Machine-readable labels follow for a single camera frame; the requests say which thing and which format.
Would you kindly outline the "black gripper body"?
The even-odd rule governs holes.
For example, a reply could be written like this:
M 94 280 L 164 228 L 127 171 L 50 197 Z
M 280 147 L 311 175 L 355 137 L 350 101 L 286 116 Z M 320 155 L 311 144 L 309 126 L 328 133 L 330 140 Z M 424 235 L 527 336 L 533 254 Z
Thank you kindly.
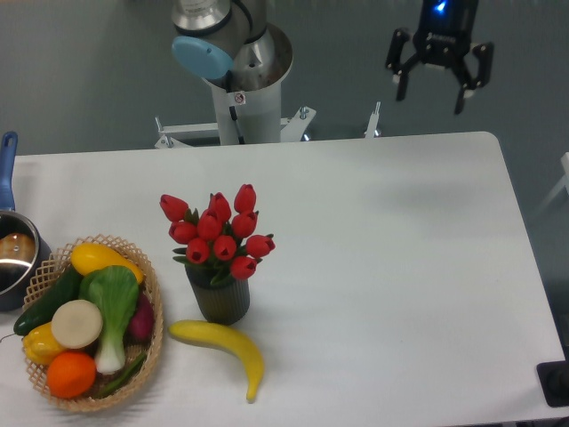
M 470 51 L 477 0 L 425 0 L 413 45 L 423 64 L 463 65 Z

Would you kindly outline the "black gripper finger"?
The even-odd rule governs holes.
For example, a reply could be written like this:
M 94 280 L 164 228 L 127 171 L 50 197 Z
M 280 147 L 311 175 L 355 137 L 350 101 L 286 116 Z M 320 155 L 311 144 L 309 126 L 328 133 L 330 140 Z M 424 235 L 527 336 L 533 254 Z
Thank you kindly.
M 490 82 L 494 43 L 473 44 L 469 50 L 477 60 L 477 74 L 473 77 L 463 57 L 454 61 L 453 73 L 459 83 L 459 92 L 454 107 L 454 114 L 459 115 L 464 108 L 467 93 L 486 86 Z
M 413 39 L 413 33 L 405 28 L 394 30 L 389 45 L 385 66 L 397 80 L 397 101 L 403 101 L 409 83 L 409 74 L 419 62 L 419 54 L 414 53 L 408 60 L 402 61 L 405 45 Z

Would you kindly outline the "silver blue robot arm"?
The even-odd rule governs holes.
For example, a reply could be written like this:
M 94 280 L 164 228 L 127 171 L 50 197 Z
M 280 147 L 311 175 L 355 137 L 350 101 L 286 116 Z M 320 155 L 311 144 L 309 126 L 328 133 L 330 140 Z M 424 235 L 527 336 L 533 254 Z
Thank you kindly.
M 416 31 L 393 32 L 385 67 L 397 82 L 397 99 L 403 100 L 412 69 L 419 63 L 450 69 L 459 84 L 454 112 L 463 111 L 466 97 L 490 81 L 491 42 L 471 40 L 476 1 L 425 1 Z M 275 38 L 268 32 L 264 1 L 176 1 L 172 24 L 178 35 L 172 42 L 176 61 L 189 72 L 225 88 L 241 86 L 239 59 L 254 43 Z

